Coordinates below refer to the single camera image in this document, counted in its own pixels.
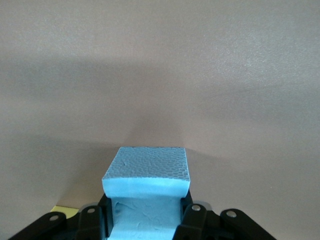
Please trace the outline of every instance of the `textured foam surface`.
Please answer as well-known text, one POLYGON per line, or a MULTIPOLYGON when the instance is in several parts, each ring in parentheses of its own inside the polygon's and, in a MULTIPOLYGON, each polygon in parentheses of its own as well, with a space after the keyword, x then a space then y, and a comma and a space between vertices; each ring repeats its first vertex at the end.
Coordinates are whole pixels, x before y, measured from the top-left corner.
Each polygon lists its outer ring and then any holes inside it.
POLYGON ((180 147, 121 147, 102 178, 112 200, 110 240, 171 240, 180 224, 180 199, 190 186, 180 147))
POLYGON ((181 147, 121 147, 102 179, 110 197, 186 196, 190 186, 181 147))

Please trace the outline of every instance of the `foam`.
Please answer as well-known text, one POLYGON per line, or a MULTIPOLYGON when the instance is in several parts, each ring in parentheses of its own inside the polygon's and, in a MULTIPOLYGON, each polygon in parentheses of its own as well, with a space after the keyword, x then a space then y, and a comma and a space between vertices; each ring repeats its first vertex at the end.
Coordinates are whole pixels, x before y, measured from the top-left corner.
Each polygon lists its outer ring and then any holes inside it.
POLYGON ((181 147, 121 147, 102 186, 112 200, 110 240, 172 239, 180 224, 180 199, 189 190, 181 147))

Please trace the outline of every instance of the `blue foam block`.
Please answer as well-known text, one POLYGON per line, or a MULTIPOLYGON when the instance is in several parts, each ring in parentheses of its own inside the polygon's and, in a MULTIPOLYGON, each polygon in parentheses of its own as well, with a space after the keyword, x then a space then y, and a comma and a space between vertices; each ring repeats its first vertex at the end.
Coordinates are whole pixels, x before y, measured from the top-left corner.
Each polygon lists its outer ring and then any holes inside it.
POLYGON ((110 240, 172 239, 180 224, 180 199, 189 190, 181 147, 121 147, 102 178, 112 200, 110 240))

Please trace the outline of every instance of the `blue foam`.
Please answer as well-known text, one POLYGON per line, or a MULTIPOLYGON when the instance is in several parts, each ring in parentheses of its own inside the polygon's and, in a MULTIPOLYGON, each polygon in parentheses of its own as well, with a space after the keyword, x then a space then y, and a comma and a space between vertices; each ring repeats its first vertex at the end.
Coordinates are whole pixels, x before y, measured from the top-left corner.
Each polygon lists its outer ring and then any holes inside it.
POLYGON ((172 239, 180 224, 180 199, 190 186, 181 147, 121 147, 102 178, 112 200, 110 240, 172 239))

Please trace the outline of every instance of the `gray surface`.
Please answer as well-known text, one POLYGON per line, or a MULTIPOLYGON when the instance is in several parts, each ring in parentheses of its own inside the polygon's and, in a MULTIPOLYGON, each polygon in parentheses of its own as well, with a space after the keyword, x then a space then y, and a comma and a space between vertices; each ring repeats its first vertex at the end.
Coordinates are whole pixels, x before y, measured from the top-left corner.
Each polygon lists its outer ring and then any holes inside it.
POLYGON ((0 239, 102 194, 120 146, 186 147, 195 199, 320 228, 320 1, 1 1, 0 239))

